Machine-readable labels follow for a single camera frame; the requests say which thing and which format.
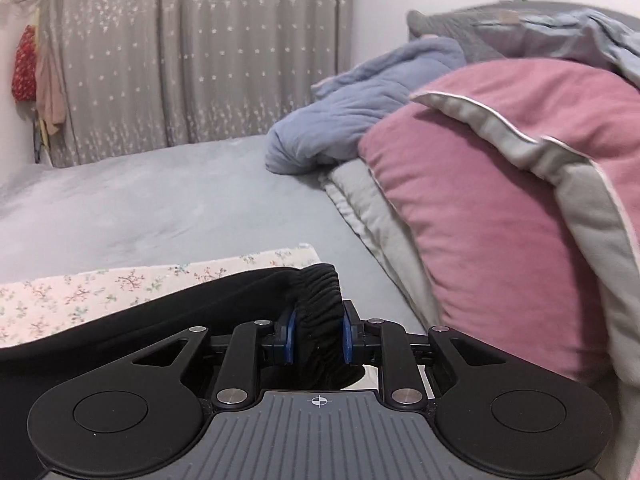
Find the pink hanging garment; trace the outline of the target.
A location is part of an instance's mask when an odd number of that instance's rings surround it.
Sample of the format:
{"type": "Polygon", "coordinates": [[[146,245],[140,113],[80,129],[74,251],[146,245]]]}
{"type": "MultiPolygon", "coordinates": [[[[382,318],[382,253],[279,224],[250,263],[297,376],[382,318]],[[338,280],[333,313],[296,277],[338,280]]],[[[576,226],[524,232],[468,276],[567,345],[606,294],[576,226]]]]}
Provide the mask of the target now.
{"type": "Polygon", "coordinates": [[[36,63],[36,107],[39,118],[53,136],[66,119],[64,96],[53,55],[46,44],[40,44],[36,63]]]}

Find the grey bed blanket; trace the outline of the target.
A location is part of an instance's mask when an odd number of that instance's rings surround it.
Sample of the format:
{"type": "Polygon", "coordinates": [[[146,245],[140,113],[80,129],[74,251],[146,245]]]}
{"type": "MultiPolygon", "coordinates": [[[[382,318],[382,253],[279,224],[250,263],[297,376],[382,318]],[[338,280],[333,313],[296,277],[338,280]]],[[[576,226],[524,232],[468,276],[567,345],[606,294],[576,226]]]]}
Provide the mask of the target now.
{"type": "Polygon", "coordinates": [[[28,167],[1,188],[1,278],[185,264],[309,244],[363,318],[419,318],[314,174],[277,176],[265,141],[189,144],[94,164],[28,167]]]}

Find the blue crumpled quilt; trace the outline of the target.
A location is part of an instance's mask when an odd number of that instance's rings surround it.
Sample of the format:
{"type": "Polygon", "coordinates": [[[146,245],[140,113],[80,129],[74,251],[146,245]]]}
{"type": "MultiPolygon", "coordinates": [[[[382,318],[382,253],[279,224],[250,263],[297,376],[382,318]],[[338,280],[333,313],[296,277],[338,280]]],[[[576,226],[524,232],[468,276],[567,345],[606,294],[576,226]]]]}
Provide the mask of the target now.
{"type": "Polygon", "coordinates": [[[296,176],[357,158],[369,129],[408,104],[414,90],[465,64],[456,40],[426,37],[315,84],[314,102],[269,129],[266,169],[296,176]]]}

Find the grey star curtain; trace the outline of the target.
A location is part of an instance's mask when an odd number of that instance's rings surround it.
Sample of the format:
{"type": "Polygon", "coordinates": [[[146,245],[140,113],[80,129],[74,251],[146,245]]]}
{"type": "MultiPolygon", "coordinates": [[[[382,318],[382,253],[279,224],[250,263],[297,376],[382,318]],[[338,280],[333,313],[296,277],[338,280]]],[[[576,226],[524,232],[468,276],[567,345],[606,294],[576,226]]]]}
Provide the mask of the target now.
{"type": "Polygon", "coordinates": [[[41,0],[54,166],[264,134],[346,70],[352,0],[41,0]]]}

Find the black sweatpants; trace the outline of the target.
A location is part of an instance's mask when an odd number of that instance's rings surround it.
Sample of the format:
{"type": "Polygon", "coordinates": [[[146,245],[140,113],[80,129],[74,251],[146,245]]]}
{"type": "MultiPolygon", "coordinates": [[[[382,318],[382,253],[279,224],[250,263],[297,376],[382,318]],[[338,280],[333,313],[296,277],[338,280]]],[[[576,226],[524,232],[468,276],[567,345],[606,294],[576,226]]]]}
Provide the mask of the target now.
{"type": "Polygon", "coordinates": [[[326,263],[229,275],[2,349],[2,478],[35,479],[42,473],[26,418],[50,388],[192,326],[204,326],[213,336],[229,335],[239,324],[275,321],[288,309],[303,317],[295,329],[303,362],[265,372],[266,387],[340,390],[363,378],[362,367],[343,359],[340,281],[326,263]]]}

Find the dark items by wall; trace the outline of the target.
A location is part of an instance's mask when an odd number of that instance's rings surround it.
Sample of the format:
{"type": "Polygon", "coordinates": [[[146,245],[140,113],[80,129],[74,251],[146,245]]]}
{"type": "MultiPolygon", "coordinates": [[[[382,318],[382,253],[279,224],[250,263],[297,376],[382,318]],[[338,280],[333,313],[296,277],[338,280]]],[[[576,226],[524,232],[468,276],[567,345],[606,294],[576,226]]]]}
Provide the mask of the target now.
{"type": "Polygon", "coordinates": [[[50,141],[47,127],[39,117],[32,124],[32,145],[34,146],[34,161],[36,164],[51,165],[50,141]]]}

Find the grey pillow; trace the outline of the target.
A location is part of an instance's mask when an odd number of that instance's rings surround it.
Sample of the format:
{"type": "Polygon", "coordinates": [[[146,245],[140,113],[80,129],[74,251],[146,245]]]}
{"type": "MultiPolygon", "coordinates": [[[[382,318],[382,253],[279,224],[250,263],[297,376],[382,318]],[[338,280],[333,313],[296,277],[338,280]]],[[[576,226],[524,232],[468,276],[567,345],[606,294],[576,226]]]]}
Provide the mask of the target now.
{"type": "Polygon", "coordinates": [[[469,64],[502,58],[502,55],[477,35],[473,25],[479,21],[502,20],[520,15],[551,15],[578,10],[581,4],[532,1],[502,0],[486,6],[473,6],[439,14],[424,14],[410,10],[406,23],[411,40],[425,35],[446,37],[456,40],[469,64]]]}

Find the light blue grey bedding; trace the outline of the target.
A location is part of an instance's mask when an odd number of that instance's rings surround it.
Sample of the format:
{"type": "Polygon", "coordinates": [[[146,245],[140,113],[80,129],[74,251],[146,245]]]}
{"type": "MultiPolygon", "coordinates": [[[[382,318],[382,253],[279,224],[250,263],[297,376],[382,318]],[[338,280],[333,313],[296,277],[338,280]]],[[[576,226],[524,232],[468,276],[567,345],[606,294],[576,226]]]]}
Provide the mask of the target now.
{"type": "Polygon", "coordinates": [[[602,68],[639,84],[639,33],[592,9],[553,15],[503,12],[475,32],[507,58],[557,58],[602,68]]]}

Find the red floral hanging garment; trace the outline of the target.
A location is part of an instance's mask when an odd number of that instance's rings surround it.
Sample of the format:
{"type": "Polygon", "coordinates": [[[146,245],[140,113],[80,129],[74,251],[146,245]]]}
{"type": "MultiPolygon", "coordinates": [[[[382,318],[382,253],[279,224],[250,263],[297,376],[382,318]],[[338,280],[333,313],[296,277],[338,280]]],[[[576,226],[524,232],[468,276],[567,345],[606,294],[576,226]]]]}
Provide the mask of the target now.
{"type": "Polygon", "coordinates": [[[15,51],[11,92],[16,102],[35,102],[36,100],[36,31],[34,25],[27,25],[15,51]]]}

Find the floral bed sheet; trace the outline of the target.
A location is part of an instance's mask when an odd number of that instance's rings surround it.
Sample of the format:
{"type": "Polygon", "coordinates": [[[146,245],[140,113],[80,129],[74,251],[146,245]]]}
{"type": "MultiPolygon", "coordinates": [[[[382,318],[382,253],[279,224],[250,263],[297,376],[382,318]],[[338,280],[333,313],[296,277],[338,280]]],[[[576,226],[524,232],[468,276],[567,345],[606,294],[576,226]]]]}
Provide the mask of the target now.
{"type": "Polygon", "coordinates": [[[301,269],[319,261],[312,246],[301,244],[202,262],[101,269],[6,283],[0,288],[1,345],[27,344],[232,274],[280,266],[301,269]]]}

